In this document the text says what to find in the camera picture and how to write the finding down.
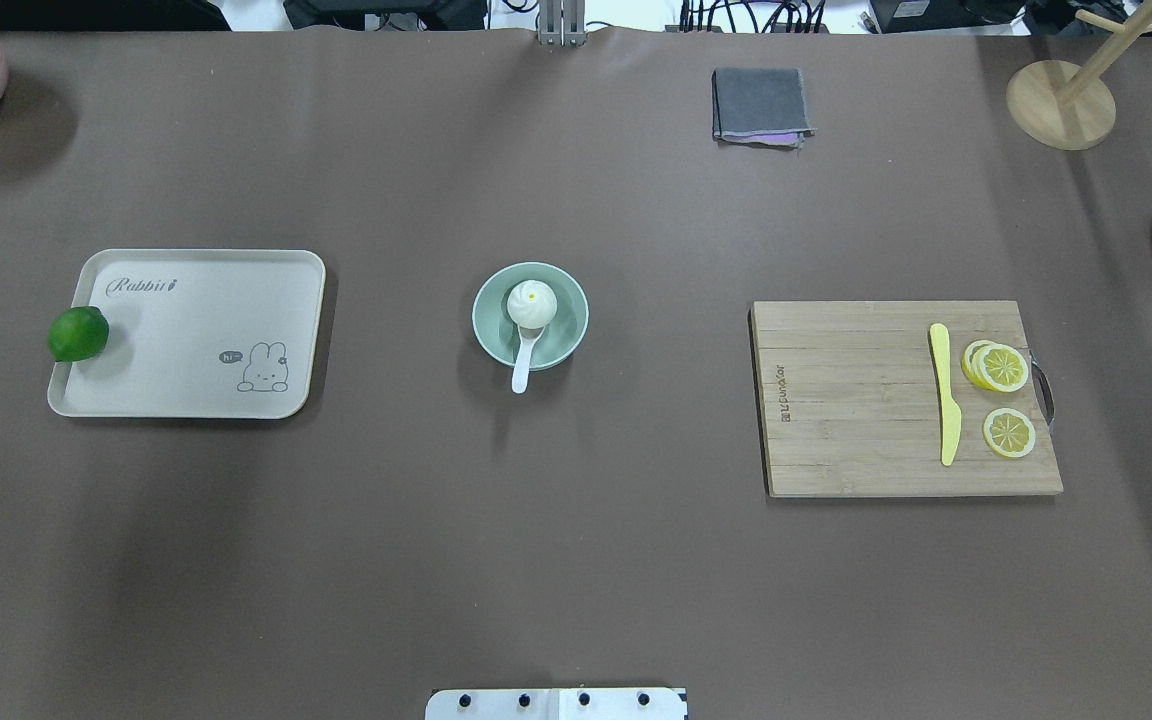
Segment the yellow knife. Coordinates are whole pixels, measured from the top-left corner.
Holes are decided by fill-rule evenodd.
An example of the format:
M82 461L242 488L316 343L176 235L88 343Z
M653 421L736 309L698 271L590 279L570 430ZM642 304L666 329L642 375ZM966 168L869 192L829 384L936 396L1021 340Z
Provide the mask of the yellow knife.
M958 437L963 434L963 410L950 395L950 329L941 323L933 323L927 334L932 338L935 392L941 396L941 465L948 468L954 464Z

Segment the cloth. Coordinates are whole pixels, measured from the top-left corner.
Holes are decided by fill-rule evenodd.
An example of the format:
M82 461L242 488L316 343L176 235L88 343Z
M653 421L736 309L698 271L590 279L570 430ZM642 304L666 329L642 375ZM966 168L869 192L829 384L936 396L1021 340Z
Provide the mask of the cloth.
M798 147L813 135L797 68L718 68L714 141Z

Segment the white label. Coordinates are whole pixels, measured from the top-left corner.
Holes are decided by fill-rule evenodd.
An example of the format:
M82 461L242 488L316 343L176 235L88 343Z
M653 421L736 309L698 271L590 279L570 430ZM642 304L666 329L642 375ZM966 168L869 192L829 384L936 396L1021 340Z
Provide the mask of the white label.
M892 14L892 18L922 17L922 14L927 12L929 5L932 5L932 0L909 0L908 3L896 5L896 12Z

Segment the white tray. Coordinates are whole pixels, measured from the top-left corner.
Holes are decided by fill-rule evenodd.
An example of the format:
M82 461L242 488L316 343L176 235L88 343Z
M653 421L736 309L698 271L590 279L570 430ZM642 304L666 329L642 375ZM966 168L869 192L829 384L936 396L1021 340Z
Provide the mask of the white tray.
M101 250L75 306L109 319L104 353L56 363L69 418L287 418L310 395L323 260L308 250Z

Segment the cutting board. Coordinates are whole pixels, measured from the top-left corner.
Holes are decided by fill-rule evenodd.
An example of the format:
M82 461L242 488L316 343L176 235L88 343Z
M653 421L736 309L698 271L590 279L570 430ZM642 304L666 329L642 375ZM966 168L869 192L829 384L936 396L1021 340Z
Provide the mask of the cutting board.
M963 409L954 464L941 465L941 415L929 325L950 329L952 395ZM755 302L763 455L773 497L1055 495L1056 454L1033 384L975 387L961 370L975 340L1029 342L1014 301ZM1015 407L1034 449L998 456L984 416Z

